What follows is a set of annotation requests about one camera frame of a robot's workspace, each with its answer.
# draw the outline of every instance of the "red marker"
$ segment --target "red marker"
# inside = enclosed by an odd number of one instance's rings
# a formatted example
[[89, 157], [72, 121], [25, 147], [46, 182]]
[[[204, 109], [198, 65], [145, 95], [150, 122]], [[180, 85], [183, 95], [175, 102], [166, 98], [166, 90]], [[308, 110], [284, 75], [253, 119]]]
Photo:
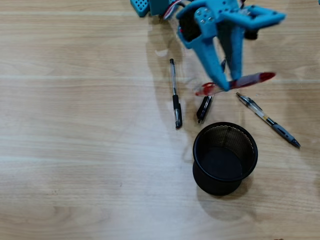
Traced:
[[[259, 72], [247, 76], [240, 77], [238, 80], [230, 81], [230, 89], [240, 89], [263, 83], [267, 80], [272, 79], [276, 74], [274, 72]], [[216, 93], [223, 92], [215, 83], [208, 82], [201, 86], [201, 88], [195, 93], [196, 96], [212, 96]]]

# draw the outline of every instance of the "blue plastic part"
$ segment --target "blue plastic part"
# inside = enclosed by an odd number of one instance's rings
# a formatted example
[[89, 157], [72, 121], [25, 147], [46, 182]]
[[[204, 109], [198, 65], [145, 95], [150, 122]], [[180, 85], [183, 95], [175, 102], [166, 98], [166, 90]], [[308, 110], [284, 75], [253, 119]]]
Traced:
[[208, 76], [220, 88], [228, 91], [230, 85], [221, 68], [213, 39], [217, 36], [233, 80], [242, 76], [243, 39], [245, 29], [259, 30], [279, 24], [286, 15], [259, 6], [240, 9], [237, 0], [196, 0], [188, 4], [177, 15], [179, 20], [185, 13], [195, 11], [194, 19], [201, 35], [188, 42], [181, 33], [177, 34], [188, 49], [193, 49]]
[[149, 0], [130, 0], [131, 5], [140, 18], [143, 18], [150, 11]]
[[151, 15], [162, 15], [167, 10], [170, 0], [149, 0]]

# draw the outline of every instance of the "black mesh pen holder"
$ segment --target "black mesh pen holder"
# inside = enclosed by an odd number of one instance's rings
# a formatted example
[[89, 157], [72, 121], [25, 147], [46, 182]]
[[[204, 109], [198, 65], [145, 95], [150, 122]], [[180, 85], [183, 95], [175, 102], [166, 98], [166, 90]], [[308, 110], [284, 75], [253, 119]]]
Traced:
[[235, 191], [255, 169], [258, 148], [241, 126], [217, 122], [205, 127], [193, 145], [193, 177], [208, 194], [222, 196]]

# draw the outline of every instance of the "wood grain surface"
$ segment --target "wood grain surface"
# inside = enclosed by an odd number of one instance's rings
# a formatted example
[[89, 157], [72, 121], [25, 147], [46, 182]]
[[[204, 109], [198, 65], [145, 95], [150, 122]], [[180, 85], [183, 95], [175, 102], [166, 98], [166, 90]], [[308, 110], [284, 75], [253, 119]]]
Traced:
[[[320, 239], [320, 6], [248, 0], [287, 14], [244, 43], [241, 90], [301, 144], [220, 93], [205, 124], [193, 85], [206, 76], [177, 21], [139, 18], [129, 0], [1, 0], [0, 239]], [[169, 59], [184, 127], [175, 131]], [[192, 146], [232, 122], [258, 146], [234, 193], [197, 187]]]

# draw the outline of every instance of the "pen clip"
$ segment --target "pen clip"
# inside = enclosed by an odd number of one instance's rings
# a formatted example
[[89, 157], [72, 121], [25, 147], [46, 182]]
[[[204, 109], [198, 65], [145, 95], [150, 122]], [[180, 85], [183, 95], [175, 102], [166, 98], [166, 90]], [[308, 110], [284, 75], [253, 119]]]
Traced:
[[249, 102], [250, 102], [251, 104], [254, 104], [258, 109], [260, 109], [261, 111], [263, 111], [263, 110], [261, 109], [261, 107], [259, 107], [259, 105], [256, 104], [255, 101], [253, 101], [250, 97], [248, 97], [248, 99], [249, 99]]

